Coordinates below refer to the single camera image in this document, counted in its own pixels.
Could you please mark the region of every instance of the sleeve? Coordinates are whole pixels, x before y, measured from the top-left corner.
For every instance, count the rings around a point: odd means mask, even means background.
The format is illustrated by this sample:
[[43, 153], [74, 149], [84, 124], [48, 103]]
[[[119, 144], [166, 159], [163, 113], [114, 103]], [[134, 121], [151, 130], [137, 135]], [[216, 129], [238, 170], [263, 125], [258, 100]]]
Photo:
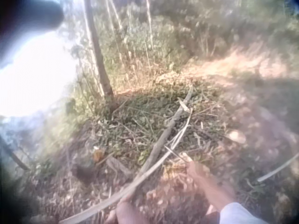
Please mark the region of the sleeve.
[[239, 203], [230, 203], [220, 212], [220, 224], [267, 224], [265, 221], [251, 215]]

